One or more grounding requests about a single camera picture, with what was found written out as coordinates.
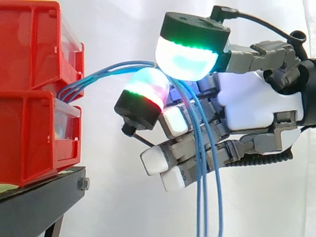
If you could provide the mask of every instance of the black sensor cap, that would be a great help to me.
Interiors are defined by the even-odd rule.
[[[160,36],[165,40],[188,47],[221,53],[231,30],[210,18],[178,12],[167,12]]]

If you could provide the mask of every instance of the white wall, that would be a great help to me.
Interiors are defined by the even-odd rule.
[[[85,43],[86,74],[127,60],[154,61],[166,11],[201,16],[211,0],[60,0],[64,16]],[[287,32],[306,30],[301,0],[222,0]],[[250,45],[277,35],[245,20],[227,21],[231,42]],[[192,237],[196,186],[165,193],[158,176],[148,177],[139,154],[146,149],[125,137],[113,107],[130,76],[90,86],[76,102],[83,109],[82,165],[91,179],[86,196],[65,216],[62,237]],[[308,132],[294,146],[295,160],[221,170],[225,237],[300,237],[304,233]],[[162,132],[145,132],[152,142]],[[217,234],[214,175],[208,176],[210,236]]]

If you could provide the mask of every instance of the yellow object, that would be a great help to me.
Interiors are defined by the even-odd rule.
[[[19,186],[13,184],[0,184],[0,194],[9,190],[17,189]]]

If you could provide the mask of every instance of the cable connector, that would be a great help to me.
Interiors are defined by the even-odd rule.
[[[217,22],[223,23],[225,19],[238,18],[239,11],[226,6],[214,6],[210,18]]]

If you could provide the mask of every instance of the red plastic bin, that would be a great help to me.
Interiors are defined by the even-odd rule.
[[[0,32],[0,90],[43,89],[55,96],[83,77],[84,46],[57,2],[0,0]]]
[[[80,108],[48,91],[0,91],[0,183],[24,186],[80,161]]]

